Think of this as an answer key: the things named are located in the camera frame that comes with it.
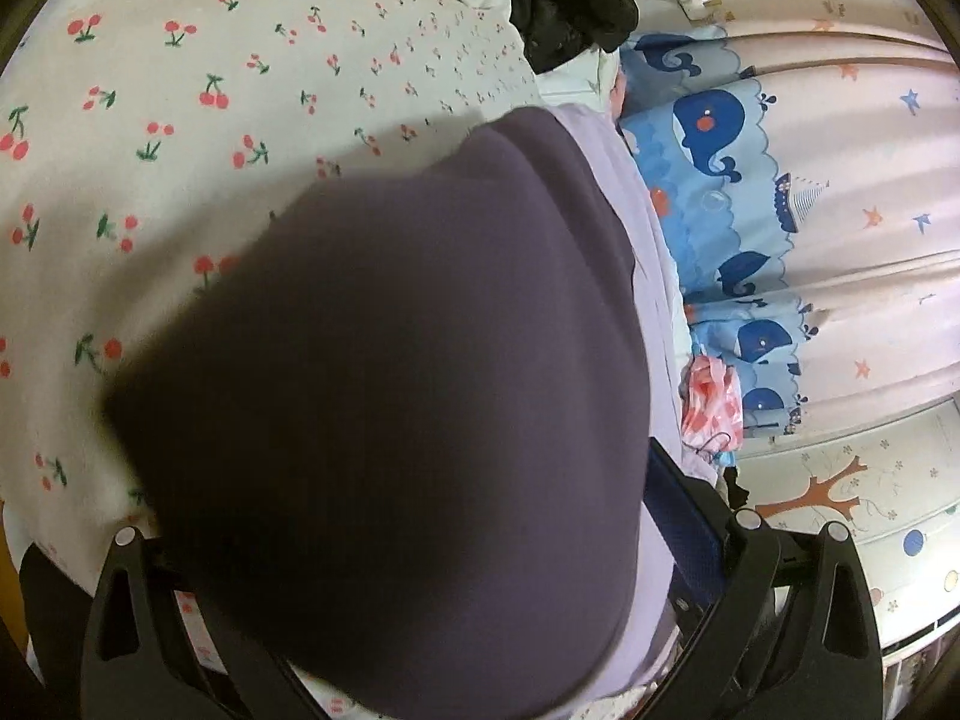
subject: star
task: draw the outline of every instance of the star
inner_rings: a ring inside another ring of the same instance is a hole
[[[910,114],[915,116],[917,111],[920,109],[920,103],[917,103],[917,93],[911,89],[905,95],[901,95],[901,100],[906,103],[906,107],[910,111]]]
[[[863,213],[867,215],[867,223],[863,229],[867,229],[867,227],[876,227],[883,221],[883,217],[880,215],[880,211],[877,210],[877,206],[874,206],[874,210],[872,211],[868,211],[866,208],[864,208]]]
[[[913,220],[917,223],[917,226],[920,228],[920,234],[926,235],[925,225],[932,224],[930,221],[930,214],[920,214],[918,217],[914,217]]]

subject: orange star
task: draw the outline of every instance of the orange star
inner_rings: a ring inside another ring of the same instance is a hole
[[[880,215],[880,211],[877,210],[877,206],[874,206],[874,210],[872,211],[868,211],[866,208],[864,208],[863,213],[867,215],[867,223],[863,229],[867,229],[867,227],[876,227],[883,221],[883,217]]]

